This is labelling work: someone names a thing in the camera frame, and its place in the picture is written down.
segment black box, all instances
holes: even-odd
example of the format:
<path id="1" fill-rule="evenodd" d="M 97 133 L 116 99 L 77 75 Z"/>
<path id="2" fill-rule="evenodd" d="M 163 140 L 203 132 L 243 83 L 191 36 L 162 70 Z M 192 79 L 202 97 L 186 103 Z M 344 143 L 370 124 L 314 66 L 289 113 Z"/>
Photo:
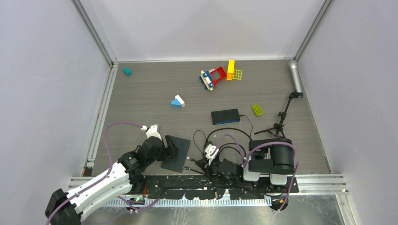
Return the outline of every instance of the black box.
<path id="1" fill-rule="evenodd" d="M 239 122 L 240 117 L 237 109 L 228 109 L 211 112 L 213 125 Z"/>

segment connector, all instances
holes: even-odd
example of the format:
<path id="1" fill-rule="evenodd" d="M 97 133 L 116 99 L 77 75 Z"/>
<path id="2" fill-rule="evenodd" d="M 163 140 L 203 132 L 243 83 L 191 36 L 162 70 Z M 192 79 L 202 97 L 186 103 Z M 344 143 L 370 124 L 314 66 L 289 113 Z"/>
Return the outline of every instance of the connector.
<path id="1" fill-rule="evenodd" d="M 189 156 L 187 156 L 187 158 L 186 158 L 187 160 L 189 160 L 189 161 L 192 161 L 192 162 L 194 162 L 194 163 L 196 163 L 196 160 L 195 159 L 193 159 L 193 158 L 191 158 L 191 157 L 189 157 Z"/>
<path id="2" fill-rule="evenodd" d="M 213 159 L 217 156 L 219 149 L 216 149 L 217 146 L 209 144 L 205 148 L 206 158 L 209 160 L 209 165 L 213 161 Z"/>

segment white bracket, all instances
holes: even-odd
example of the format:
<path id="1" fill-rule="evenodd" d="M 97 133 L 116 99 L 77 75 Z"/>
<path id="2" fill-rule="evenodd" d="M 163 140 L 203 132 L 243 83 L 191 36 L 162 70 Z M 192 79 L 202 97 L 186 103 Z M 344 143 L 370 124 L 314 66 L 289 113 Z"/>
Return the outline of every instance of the white bracket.
<path id="1" fill-rule="evenodd" d="M 215 145 L 209 144 L 205 148 L 206 158 L 209 160 L 209 165 L 213 159 L 217 156 L 219 149 L 216 149 Z"/>
<path id="2" fill-rule="evenodd" d="M 246 181 L 256 182 L 259 180 L 261 173 L 259 172 L 251 172 L 249 171 L 249 163 L 247 163 L 246 167 L 243 168 L 243 179 Z"/>
<path id="3" fill-rule="evenodd" d="M 281 175 L 281 174 L 273 174 L 271 173 L 269 175 L 269 179 L 271 181 L 271 184 L 273 185 L 280 185 L 284 186 L 287 183 L 287 175 Z"/>
<path id="4" fill-rule="evenodd" d="M 149 127 L 148 131 L 146 132 L 146 137 L 150 138 L 150 137 L 157 137 L 159 139 L 161 139 L 161 135 L 159 134 L 159 125 L 157 124 L 153 124 Z"/>

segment blue toy block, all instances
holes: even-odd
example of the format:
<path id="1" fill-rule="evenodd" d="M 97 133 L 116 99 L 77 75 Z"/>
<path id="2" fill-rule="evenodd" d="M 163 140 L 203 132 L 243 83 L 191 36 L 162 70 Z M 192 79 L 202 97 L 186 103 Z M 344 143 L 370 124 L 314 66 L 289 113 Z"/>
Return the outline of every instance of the blue toy block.
<path id="1" fill-rule="evenodd" d="M 208 77 L 208 78 L 210 79 L 210 81 L 213 81 L 213 78 L 211 77 L 209 71 L 206 71 L 206 72 L 203 74 L 203 76 L 204 76 L 204 77 Z"/>
<path id="2" fill-rule="evenodd" d="M 180 101 L 174 99 L 173 101 L 171 101 L 171 107 L 182 108 L 183 105 L 180 103 Z"/>
<path id="3" fill-rule="evenodd" d="M 124 68 L 124 69 L 123 69 L 123 72 L 124 72 L 125 74 L 127 74 L 127 76 L 131 76 L 131 71 L 130 71 L 129 69 Z"/>

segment teal toy block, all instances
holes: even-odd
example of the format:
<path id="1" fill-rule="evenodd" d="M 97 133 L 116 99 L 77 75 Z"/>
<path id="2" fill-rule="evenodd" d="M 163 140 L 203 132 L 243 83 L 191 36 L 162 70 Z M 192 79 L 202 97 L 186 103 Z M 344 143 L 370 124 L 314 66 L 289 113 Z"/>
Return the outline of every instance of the teal toy block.
<path id="1" fill-rule="evenodd" d="M 127 76 L 131 76 L 131 71 L 127 68 L 123 69 L 123 72 L 127 75 Z"/>

